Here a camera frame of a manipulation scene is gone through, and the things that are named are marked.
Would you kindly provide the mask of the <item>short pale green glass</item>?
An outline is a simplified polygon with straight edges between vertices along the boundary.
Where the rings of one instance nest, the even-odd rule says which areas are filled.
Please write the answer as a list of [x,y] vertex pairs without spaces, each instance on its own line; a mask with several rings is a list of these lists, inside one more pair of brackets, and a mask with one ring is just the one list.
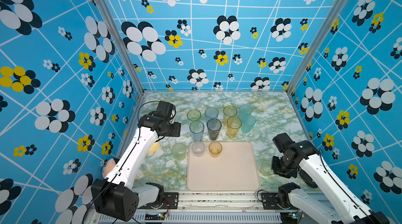
[[272,161],[264,160],[261,164],[260,172],[263,176],[271,176],[273,175],[272,170]]

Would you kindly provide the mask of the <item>tall green glass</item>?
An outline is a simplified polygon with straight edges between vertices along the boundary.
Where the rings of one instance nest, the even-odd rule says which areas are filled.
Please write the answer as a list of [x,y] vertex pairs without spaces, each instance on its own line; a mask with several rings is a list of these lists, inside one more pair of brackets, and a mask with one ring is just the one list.
[[190,121],[197,121],[201,119],[201,112],[197,109],[192,109],[187,113],[187,119]]

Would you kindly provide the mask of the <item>short light green glass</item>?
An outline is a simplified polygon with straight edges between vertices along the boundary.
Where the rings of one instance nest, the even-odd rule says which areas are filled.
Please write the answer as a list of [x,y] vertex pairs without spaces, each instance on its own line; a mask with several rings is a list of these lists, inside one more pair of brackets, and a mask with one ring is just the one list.
[[183,143],[176,143],[172,147],[172,154],[178,161],[182,161],[186,158],[187,147]]

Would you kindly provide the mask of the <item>short clear glass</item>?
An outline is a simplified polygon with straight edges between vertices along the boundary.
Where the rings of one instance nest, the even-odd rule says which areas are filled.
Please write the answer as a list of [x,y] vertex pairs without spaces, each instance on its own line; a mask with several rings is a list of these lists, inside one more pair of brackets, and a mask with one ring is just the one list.
[[201,141],[194,142],[191,150],[196,157],[201,157],[205,152],[205,145]]

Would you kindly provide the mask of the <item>tall teal front glass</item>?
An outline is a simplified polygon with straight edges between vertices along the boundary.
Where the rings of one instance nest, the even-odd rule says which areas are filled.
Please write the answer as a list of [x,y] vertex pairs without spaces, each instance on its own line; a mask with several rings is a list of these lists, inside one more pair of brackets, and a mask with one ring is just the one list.
[[241,127],[242,132],[245,134],[249,133],[253,129],[255,123],[256,119],[251,114],[243,116],[242,127]]

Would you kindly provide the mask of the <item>tall teal glass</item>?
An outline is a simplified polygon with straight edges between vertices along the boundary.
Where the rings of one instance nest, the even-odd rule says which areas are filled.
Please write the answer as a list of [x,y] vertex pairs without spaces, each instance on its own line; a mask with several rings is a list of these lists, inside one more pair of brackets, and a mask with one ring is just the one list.
[[239,107],[238,115],[242,117],[242,116],[251,114],[252,111],[253,111],[253,108],[250,105],[243,104]]
[[243,116],[242,127],[241,127],[242,132],[245,134],[249,133],[253,129],[255,123],[256,119],[251,114]]

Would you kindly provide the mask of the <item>short amber glass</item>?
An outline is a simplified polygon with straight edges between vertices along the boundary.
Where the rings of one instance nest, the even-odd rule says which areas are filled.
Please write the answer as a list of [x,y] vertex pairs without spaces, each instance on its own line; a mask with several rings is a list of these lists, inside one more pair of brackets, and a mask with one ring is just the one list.
[[220,155],[223,150],[222,144],[220,142],[211,142],[208,146],[209,153],[213,158]]

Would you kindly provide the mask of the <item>tall teal back glass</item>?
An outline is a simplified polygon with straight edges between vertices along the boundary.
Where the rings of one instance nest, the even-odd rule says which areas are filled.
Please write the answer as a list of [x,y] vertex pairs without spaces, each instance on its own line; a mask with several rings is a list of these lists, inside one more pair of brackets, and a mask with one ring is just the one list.
[[250,105],[243,104],[239,107],[238,115],[242,117],[242,116],[251,114],[252,111],[253,111],[253,108]]

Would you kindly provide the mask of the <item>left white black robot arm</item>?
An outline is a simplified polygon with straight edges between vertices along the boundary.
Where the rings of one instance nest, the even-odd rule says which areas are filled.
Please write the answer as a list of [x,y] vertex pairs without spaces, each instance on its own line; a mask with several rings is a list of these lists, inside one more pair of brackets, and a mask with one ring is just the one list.
[[117,164],[107,171],[103,180],[97,179],[91,186],[96,212],[128,222],[139,207],[162,205],[162,185],[147,183],[134,188],[134,181],[154,143],[165,137],[180,136],[181,123],[174,121],[175,115],[173,104],[159,101],[156,110],[138,119],[135,135]]

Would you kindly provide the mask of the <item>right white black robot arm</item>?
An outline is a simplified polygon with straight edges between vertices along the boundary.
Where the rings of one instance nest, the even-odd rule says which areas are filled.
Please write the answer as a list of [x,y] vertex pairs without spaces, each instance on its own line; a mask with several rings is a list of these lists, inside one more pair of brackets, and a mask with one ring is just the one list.
[[293,141],[282,133],[273,138],[282,157],[274,156],[271,169],[284,178],[297,177],[304,171],[332,204],[327,207],[310,197],[295,183],[278,188],[277,202],[282,208],[295,207],[319,224],[388,224],[390,220],[382,212],[374,212],[359,200],[334,174],[310,141]]

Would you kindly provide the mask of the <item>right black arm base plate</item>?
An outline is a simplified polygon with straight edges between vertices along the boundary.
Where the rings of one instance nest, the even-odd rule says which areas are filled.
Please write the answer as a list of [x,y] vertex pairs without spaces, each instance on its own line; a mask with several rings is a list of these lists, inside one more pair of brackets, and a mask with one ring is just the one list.
[[277,193],[260,192],[257,196],[264,210],[289,210],[298,211],[294,206],[282,207],[278,203]]

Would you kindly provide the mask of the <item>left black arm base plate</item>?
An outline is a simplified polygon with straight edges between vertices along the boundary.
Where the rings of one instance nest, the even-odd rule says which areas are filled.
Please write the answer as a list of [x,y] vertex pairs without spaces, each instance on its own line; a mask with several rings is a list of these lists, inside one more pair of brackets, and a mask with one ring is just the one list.
[[146,204],[140,209],[154,209],[154,210],[170,210],[170,209],[178,209],[178,203],[179,203],[179,193],[178,192],[167,192],[164,193],[163,200],[161,202],[161,205],[155,205],[155,204]]

